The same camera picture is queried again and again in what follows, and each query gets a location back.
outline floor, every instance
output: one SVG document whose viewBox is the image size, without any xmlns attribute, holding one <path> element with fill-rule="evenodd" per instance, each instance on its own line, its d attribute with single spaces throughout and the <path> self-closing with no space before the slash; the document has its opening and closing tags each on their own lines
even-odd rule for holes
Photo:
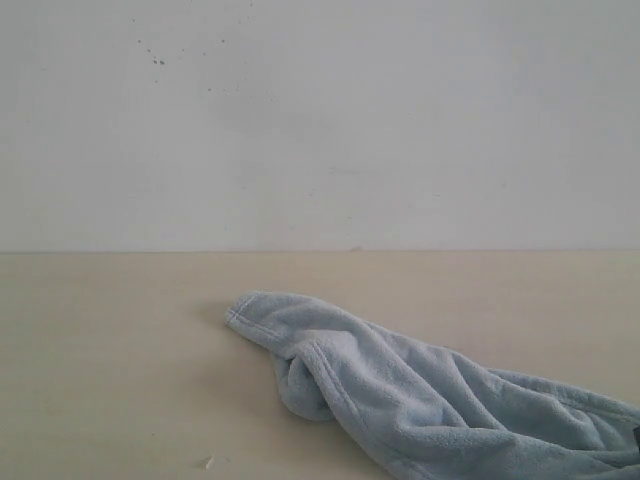
<svg viewBox="0 0 640 480">
<path fill-rule="evenodd" d="M 388 479 L 224 326 L 253 289 L 640 404 L 640 252 L 0 255 L 0 477 Z"/>
</svg>

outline white wall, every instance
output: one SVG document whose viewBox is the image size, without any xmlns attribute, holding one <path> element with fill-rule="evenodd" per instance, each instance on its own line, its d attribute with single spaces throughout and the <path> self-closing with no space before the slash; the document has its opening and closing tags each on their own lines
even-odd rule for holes
<svg viewBox="0 0 640 480">
<path fill-rule="evenodd" d="M 636 0 L 4 0 L 0 250 L 640 247 L 638 25 Z"/>
</svg>

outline light blue towel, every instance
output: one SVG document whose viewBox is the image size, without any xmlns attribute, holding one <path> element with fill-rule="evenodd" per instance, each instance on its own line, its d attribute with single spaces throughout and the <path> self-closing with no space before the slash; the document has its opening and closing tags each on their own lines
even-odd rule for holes
<svg viewBox="0 0 640 480">
<path fill-rule="evenodd" d="M 640 480 L 631 405 L 483 368 L 310 297 L 248 293 L 227 315 L 271 352 L 292 412 L 337 419 L 398 479 Z"/>
</svg>

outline towel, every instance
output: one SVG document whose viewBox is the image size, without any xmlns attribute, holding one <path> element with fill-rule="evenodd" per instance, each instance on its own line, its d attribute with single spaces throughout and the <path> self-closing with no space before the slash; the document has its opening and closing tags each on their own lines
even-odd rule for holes
<svg viewBox="0 0 640 480">
<path fill-rule="evenodd" d="M 337 420 L 397 479 L 640 480 L 632 405 L 483 368 L 301 295 L 247 293 L 227 325 L 271 353 L 293 413 Z"/>
</svg>

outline beige floor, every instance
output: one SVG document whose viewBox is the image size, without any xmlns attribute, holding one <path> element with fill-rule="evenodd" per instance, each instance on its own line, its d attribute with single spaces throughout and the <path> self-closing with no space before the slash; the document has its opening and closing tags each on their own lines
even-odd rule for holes
<svg viewBox="0 0 640 480">
<path fill-rule="evenodd" d="M 640 404 L 640 252 L 0 256 L 0 478 L 389 478 L 280 405 L 248 289 Z"/>
</svg>

